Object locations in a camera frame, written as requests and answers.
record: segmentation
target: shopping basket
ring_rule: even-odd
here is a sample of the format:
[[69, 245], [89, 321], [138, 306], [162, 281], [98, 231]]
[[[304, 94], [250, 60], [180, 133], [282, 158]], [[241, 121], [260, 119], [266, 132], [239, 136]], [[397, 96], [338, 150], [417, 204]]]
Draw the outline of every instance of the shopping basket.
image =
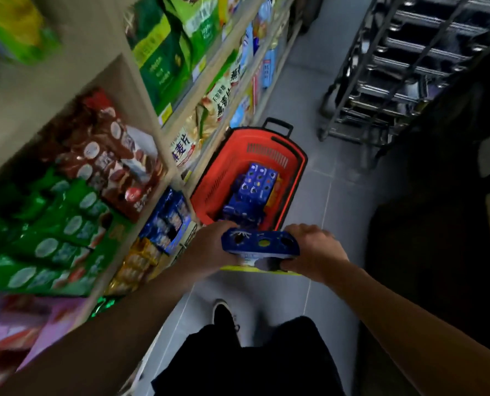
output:
[[[282, 136], [266, 129], [269, 123], [288, 129], [288, 134]], [[289, 139], [292, 131], [292, 125], [276, 118], [267, 118], [261, 128], [243, 127], [229, 131], [191, 198], [195, 213], [204, 225], [221, 218], [235, 179], [247, 173], [251, 163], [258, 163], [276, 170], [281, 178], [275, 201], [266, 208], [259, 229], [281, 229], [307, 165], [306, 153]]]

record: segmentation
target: person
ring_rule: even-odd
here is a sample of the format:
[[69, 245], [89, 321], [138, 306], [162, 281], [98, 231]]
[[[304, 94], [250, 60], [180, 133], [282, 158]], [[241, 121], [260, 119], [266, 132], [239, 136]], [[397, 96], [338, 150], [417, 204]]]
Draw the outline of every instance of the person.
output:
[[[223, 221], [201, 229], [175, 265], [46, 349], [0, 387], [0, 396], [116, 394], [182, 295], [222, 266], [239, 264], [221, 246], [222, 234], [234, 226]], [[281, 267], [325, 284], [343, 299], [421, 394], [490, 395], [487, 348], [350, 263], [331, 233], [304, 224], [286, 231], [301, 254]], [[224, 302], [216, 303], [213, 319], [187, 338], [154, 381], [157, 394], [343, 394], [311, 320], [282, 324], [265, 346], [242, 348]]]

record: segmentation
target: black shoe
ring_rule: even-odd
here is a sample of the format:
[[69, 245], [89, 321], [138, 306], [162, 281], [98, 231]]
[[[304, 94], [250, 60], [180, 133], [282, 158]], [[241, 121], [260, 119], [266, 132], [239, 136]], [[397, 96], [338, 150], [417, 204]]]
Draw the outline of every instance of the black shoe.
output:
[[212, 324], [232, 328], [236, 332], [240, 330], [240, 326], [235, 322], [235, 316], [230, 312], [230, 307], [227, 302], [222, 299], [217, 299], [214, 303]]

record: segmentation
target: basket handle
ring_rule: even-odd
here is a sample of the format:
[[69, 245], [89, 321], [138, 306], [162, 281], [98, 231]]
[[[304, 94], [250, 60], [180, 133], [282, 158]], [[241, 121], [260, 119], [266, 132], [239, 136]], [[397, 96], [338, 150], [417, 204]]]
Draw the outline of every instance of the basket handle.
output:
[[294, 126], [291, 125], [290, 123], [287, 123], [286, 121], [282, 121], [281, 119], [272, 118], [272, 117], [268, 117], [267, 119], [265, 119], [265, 122], [263, 123], [262, 128], [266, 129], [266, 126], [268, 123], [275, 123], [278, 126], [289, 129], [289, 133], [287, 135], [285, 135], [285, 137], [287, 139], [289, 139], [289, 136], [291, 136], [291, 133], [293, 132], [293, 129], [294, 129]]

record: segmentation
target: hand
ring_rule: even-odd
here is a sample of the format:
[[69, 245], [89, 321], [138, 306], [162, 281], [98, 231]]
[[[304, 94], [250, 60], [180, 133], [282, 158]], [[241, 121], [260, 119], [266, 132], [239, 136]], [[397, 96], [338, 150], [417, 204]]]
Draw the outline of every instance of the hand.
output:
[[284, 230], [298, 242], [300, 256], [282, 261], [282, 270], [299, 273], [324, 284], [332, 265], [351, 264], [340, 242], [328, 231], [306, 224], [292, 224]]
[[231, 221], [219, 221], [200, 229], [174, 266], [193, 275], [193, 280], [198, 281], [216, 273], [223, 266], [239, 265], [241, 257], [227, 253], [221, 245], [223, 233], [237, 226]]

